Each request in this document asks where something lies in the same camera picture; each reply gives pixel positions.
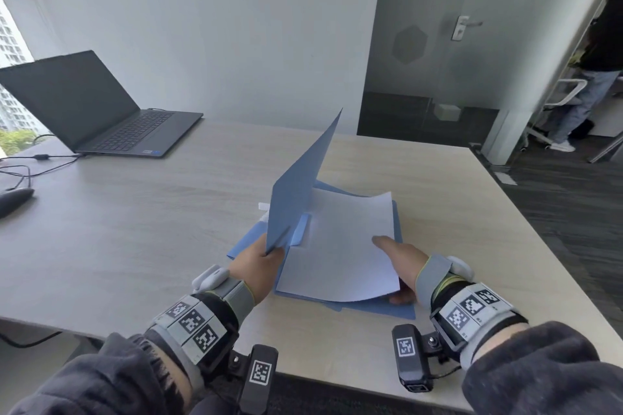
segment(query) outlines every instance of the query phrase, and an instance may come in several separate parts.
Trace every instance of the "tree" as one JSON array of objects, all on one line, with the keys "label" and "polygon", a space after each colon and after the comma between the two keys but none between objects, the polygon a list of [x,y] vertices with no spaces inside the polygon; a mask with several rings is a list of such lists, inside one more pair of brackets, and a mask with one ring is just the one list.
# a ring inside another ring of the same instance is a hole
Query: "tree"
[{"label": "tree", "polygon": [[16,130],[14,132],[4,132],[0,130],[0,148],[7,156],[19,153],[32,145],[32,141],[37,134],[30,130]]}]

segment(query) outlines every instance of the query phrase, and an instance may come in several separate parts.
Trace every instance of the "dark jacket sleeve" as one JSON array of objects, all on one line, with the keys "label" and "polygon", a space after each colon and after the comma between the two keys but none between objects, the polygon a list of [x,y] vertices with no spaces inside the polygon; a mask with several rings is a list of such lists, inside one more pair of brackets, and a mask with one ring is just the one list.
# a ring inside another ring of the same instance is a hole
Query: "dark jacket sleeve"
[{"label": "dark jacket sleeve", "polygon": [[623,369],[599,362],[577,331],[549,322],[476,361],[463,393],[477,414],[621,414]]},{"label": "dark jacket sleeve", "polygon": [[171,384],[149,348],[113,333],[98,354],[75,358],[9,415],[181,415]]}]

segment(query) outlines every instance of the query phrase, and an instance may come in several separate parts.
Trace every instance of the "black laptop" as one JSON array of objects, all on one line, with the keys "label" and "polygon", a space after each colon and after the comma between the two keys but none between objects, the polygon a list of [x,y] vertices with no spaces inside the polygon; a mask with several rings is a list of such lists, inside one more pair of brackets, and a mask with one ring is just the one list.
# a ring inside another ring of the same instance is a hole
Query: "black laptop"
[{"label": "black laptop", "polygon": [[76,153],[162,157],[203,116],[141,110],[93,51],[5,67],[0,84]]}]

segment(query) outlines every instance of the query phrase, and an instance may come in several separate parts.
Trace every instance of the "chair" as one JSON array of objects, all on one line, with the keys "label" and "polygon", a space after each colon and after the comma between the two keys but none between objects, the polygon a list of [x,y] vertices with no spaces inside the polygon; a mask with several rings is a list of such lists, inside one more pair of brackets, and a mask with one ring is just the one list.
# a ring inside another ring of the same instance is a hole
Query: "chair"
[{"label": "chair", "polygon": [[[567,92],[568,85],[575,84],[576,86],[570,91]],[[588,81],[585,79],[558,79],[556,90],[549,97],[547,101],[543,105],[538,112],[536,112],[531,121],[528,122],[526,129],[523,131],[523,147],[521,148],[524,151],[528,145],[530,144],[528,137],[530,135],[534,136],[542,143],[546,143],[548,146],[553,143],[547,136],[542,135],[538,131],[534,129],[536,125],[539,123],[543,112],[546,110],[554,109],[555,107],[560,107],[562,105],[577,105],[580,103],[578,99],[575,97],[588,85]]]}]

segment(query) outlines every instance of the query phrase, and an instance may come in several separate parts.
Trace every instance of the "laptop screen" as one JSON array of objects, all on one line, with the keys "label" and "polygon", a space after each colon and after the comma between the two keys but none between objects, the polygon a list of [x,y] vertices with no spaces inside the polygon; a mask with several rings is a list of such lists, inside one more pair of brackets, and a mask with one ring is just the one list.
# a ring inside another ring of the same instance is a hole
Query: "laptop screen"
[{"label": "laptop screen", "polygon": [[139,111],[93,51],[5,67],[0,84],[71,149]]}]

